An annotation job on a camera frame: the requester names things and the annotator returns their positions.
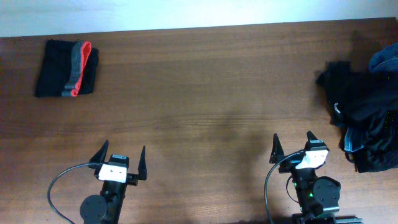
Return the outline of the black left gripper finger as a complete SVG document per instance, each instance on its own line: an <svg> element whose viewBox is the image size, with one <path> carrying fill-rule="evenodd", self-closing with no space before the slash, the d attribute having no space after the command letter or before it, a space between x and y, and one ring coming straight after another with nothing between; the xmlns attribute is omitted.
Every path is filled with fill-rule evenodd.
<svg viewBox="0 0 398 224"><path fill-rule="evenodd" d="M138 179L147 180L146 147L143 146L138 165Z"/></svg>
<svg viewBox="0 0 398 224"><path fill-rule="evenodd" d="M104 163L104 160L106 158L106 153L108 150L108 146L109 146L109 141L105 140L102 147L89 160L89 163L90 163L89 168L95 169L98 167L99 164Z"/></svg>

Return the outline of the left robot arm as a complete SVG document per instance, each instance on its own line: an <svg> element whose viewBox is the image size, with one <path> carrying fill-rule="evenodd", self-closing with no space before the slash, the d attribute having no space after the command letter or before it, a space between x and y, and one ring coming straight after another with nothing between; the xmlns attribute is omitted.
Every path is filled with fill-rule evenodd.
<svg viewBox="0 0 398 224"><path fill-rule="evenodd" d="M90 195L80 206L80 216L84 224L117 224L123 206L127 186L136 186L140 180L147 180L146 149L143 147L138 165L138 173L128 172L129 158L113 154L105 161L109 142L105 141L100 150L89 160L89 168L94 176L102 181L98 195Z"/></svg>

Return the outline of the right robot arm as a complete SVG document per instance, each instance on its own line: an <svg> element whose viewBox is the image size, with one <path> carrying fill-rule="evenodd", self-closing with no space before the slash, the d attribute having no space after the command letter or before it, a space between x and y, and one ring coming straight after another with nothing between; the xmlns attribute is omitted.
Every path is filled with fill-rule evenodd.
<svg viewBox="0 0 398 224"><path fill-rule="evenodd" d="M284 154L278 135L273 135L269 162L273 167L264 182L264 201L267 216L271 223L268 206L267 185L272 172L289 173L297 195L300 213L291 216L292 223L336 223L335 213L339 212L341 184L330 177L316 175L315 171L326 162L329 149L324 141L307 132L305 147L289 155Z"/></svg>

